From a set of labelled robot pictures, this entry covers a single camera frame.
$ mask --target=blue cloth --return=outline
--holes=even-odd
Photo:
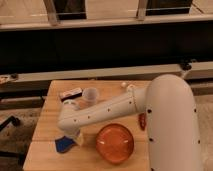
[[[71,147],[76,145],[75,141],[73,141],[71,138],[68,138],[66,136],[55,140],[56,145],[56,151],[58,153],[65,153],[67,152]]]

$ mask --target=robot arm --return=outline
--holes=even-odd
[[[145,112],[145,92],[146,88],[132,89],[109,101],[83,110],[76,110],[74,101],[65,101],[59,117],[59,128],[66,136],[76,140],[82,126]]]
[[[145,111],[151,170],[203,171],[193,93],[174,75],[157,77],[145,89],[133,89],[84,110],[64,105],[58,124],[75,140],[84,125]]]

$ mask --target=black wall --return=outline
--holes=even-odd
[[[0,74],[213,60],[213,22],[0,32]]]

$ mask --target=white cup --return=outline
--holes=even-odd
[[[99,98],[99,91],[94,87],[85,88],[83,90],[82,97],[87,102],[88,106],[95,105]]]

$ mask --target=wooden table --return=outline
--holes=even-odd
[[[82,147],[75,146],[64,154],[59,154],[55,149],[55,139],[63,136],[57,127],[58,115],[61,105],[58,94],[63,91],[81,87],[96,87],[100,91],[99,101],[105,101],[125,92],[121,87],[123,81],[52,81],[48,96],[43,106],[41,116],[37,123],[33,139],[24,163],[25,171],[84,171],[84,170],[128,170],[148,171],[147,134],[138,124],[138,116],[132,115],[111,121],[89,125],[82,128],[85,138]],[[146,81],[127,81],[138,87],[149,84]],[[80,107],[85,108],[82,98],[77,99]],[[126,126],[133,134],[135,148],[130,158],[120,165],[112,165],[105,161],[95,149],[95,137],[98,131],[109,123],[120,123]]]

